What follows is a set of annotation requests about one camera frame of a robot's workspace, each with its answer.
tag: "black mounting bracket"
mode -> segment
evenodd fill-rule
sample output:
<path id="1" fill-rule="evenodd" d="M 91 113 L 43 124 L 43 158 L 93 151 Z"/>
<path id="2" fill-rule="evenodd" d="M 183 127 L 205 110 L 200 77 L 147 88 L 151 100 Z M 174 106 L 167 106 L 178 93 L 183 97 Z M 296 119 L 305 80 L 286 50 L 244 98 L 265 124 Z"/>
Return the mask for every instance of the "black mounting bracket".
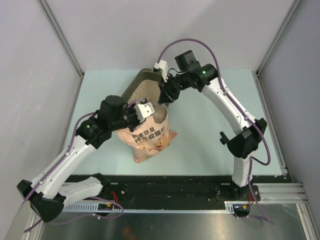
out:
<path id="1" fill-rule="evenodd" d="M 27 180 L 22 180 L 18 183 L 16 188 L 22 195 L 23 199 L 32 190 L 31 182 Z M 48 223 L 55 219 L 64 209 L 64 200 L 65 196 L 60 195 L 59 193 L 53 198 L 48 199 L 43 197 L 43 193 L 37 193 L 36 191 L 29 198 L 31 208 L 34 212 L 45 222 Z"/>
<path id="2" fill-rule="evenodd" d="M 258 201 L 261 200 L 259 188 L 256 185 L 252 186 L 254 196 Z M 251 194 L 249 186 L 238 187 L 233 182 L 231 184 L 215 185 L 213 189 L 213 195 L 218 202 L 224 201 L 240 201 L 248 202 L 248 195 Z"/>
<path id="3" fill-rule="evenodd" d="M 267 122 L 263 118 L 255 120 L 255 125 L 260 129 L 262 134 L 265 133 Z M 261 137 L 254 126 L 245 127 L 241 133 L 231 140 L 222 131 L 220 132 L 220 142 L 227 145 L 229 151 L 237 158 L 246 159 L 250 153 L 258 149 Z"/>

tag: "snack bag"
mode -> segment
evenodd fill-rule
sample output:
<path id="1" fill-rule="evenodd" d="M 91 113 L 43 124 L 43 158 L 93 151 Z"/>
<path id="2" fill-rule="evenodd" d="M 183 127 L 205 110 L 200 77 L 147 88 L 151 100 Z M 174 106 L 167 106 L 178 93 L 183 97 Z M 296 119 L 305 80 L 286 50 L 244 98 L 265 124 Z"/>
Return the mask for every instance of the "snack bag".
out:
<path id="1" fill-rule="evenodd" d="M 119 138 L 134 148 L 134 161 L 141 163 L 169 146 L 177 135 L 169 130 L 168 112 L 162 105 L 154 106 L 154 114 L 130 132 L 128 128 L 116 131 Z"/>

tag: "robotic arm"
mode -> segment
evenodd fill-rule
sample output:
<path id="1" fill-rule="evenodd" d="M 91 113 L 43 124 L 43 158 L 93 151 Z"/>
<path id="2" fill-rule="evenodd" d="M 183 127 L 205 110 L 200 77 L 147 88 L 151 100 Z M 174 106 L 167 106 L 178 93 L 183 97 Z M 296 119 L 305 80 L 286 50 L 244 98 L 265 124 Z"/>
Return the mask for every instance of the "robotic arm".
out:
<path id="1" fill-rule="evenodd" d="M 179 98 L 180 91 L 194 88 L 217 106 L 235 133 L 234 138 L 228 139 L 221 132 L 220 141 L 227 145 L 234 155 L 232 181 L 242 191 L 248 185 L 249 157 L 261 142 L 259 133 L 247 118 L 254 121 L 262 133 L 266 130 L 266 121 L 263 118 L 255 119 L 228 90 L 223 79 L 222 86 L 225 89 L 222 90 L 215 67 L 211 64 L 201 66 L 191 50 L 177 56 L 175 60 L 182 71 L 176 76 L 168 73 L 168 65 L 165 61 L 161 60 L 154 66 L 154 71 L 162 74 L 162 80 L 158 83 L 160 88 L 158 103 L 173 103 Z M 227 94 L 234 99 L 240 110 L 246 113 L 247 118 L 243 117 Z M 147 101 L 128 107 L 128 104 L 119 96 L 106 97 L 101 102 L 100 109 L 83 121 L 79 128 L 77 128 L 78 123 L 76 124 L 75 129 L 77 129 L 72 136 L 70 146 L 32 181 L 22 180 L 17 185 L 24 198 L 23 203 L 29 200 L 31 208 L 47 223 L 55 219 L 64 207 L 103 193 L 110 183 L 100 173 L 81 182 L 62 185 L 86 157 L 111 138 L 113 131 L 124 128 L 132 131 L 154 112 L 152 104 Z"/>
<path id="2" fill-rule="evenodd" d="M 173 103 L 178 99 L 180 91 L 187 88 L 197 89 L 209 98 L 226 118 L 235 133 L 235 137 L 230 140 L 223 132 L 220 133 L 221 143 L 226 144 L 234 156 L 232 181 L 239 188 L 246 186 L 250 165 L 249 157 L 258 149 L 261 137 L 226 93 L 234 99 L 247 117 L 255 122 L 263 134 L 267 128 L 267 122 L 263 118 L 258 120 L 251 115 L 229 91 L 223 79 L 222 86 L 225 90 L 222 90 L 216 68 L 211 64 L 201 66 L 191 50 L 175 57 L 175 60 L 180 71 L 183 72 L 176 76 L 168 74 L 168 65 L 165 61 L 161 60 L 154 66 L 154 70 L 161 72 L 163 78 L 159 83 L 161 92 L 159 103 Z"/>
<path id="3" fill-rule="evenodd" d="M 100 173 L 81 182 L 62 185 L 86 157 L 111 138 L 113 131 L 124 128 L 132 131 L 154 112 L 150 102 L 128 107 L 121 97 L 107 96 L 100 109 L 76 129 L 71 146 L 32 181 L 22 180 L 17 185 L 24 202 L 30 200 L 31 208 L 47 223 L 55 219 L 64 207 L 99 195 L 110 184 Z"/>

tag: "light blue table surface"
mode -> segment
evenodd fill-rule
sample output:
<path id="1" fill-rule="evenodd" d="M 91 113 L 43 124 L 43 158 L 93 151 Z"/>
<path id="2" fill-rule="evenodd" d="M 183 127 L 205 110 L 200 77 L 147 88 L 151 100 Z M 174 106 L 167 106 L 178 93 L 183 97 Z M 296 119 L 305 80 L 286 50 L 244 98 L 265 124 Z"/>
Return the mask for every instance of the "light blue table surface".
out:
<path id="1" fill-rule="evenodd" d="M 81 116 L 94 112 L 108 95 L 121 96 L 139 70 L 87 71 L 71 120 L 66 143 Z M 249 69 L 224 69 L 222 77 L 242 103 L 256 118 L 265 118 L 256 85 Z M 86 158 L 73 174 L 105 175 L 232 175 L 234 158 L 219 141 L 219 132 L 231 139 L 231 127 L 216 106 L 195 89 L 181 92 L 168 108 L 169 126 L 178 135 L 170 146 L 142 163 L 135 163 L 133 148 L 123 143 L 116 133 L 96 152 Z M 267 128 L 265 138 L 271 152 L 271 164 L 253 164 L 254 175 L 281 175 L 275 148 Z M 267 161 L 261 143 L 255 157 Z"/>

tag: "metal plate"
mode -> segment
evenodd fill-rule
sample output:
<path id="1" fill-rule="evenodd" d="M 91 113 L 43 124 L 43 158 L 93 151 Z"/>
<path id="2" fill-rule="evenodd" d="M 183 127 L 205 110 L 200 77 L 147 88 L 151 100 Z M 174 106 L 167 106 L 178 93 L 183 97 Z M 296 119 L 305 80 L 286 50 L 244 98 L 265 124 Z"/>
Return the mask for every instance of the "metal plate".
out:
<path id="1" fill-rule="evenodd" d="M 84 217 L 56 226 L 43 225 L 42 240 L 305 240 L 295 204 L 269 204 L 262 208 L 274 226 L 257 219 L 236 220 L 231 214 L 139 214 L 126 213 L 113 220 Z M 62 213 L 56 222 L 70 220 L 82 213 Z M 259 214 L 257 207 L 252 215 Z"/>

